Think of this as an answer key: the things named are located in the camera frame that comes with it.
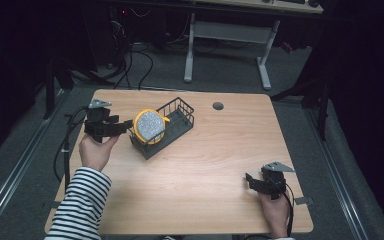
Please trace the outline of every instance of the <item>black circular grommet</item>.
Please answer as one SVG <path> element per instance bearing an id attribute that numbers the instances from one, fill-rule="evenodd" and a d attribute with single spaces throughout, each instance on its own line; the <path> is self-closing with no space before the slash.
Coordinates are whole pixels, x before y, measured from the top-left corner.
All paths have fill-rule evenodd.
<path id="1" fill-rule="evenodd" d="M 213 108 L 215 110 L 219 110 L 220 111 L 220 110 L 222 110 L 224 108 L 224 105 L 221 102 L 215 102 L 215 103 L 213 103 Z"/>

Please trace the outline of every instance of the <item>striped sleeve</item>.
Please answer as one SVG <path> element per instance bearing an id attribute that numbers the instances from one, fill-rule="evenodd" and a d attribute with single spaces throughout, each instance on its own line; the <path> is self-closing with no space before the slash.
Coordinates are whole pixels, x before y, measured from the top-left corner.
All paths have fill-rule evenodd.
<path id="1" fill-rule="evenodd" d="M 101 239 L 98 229 L 110 187 L 103 173 L 77 169 L 45 239 Z"/>

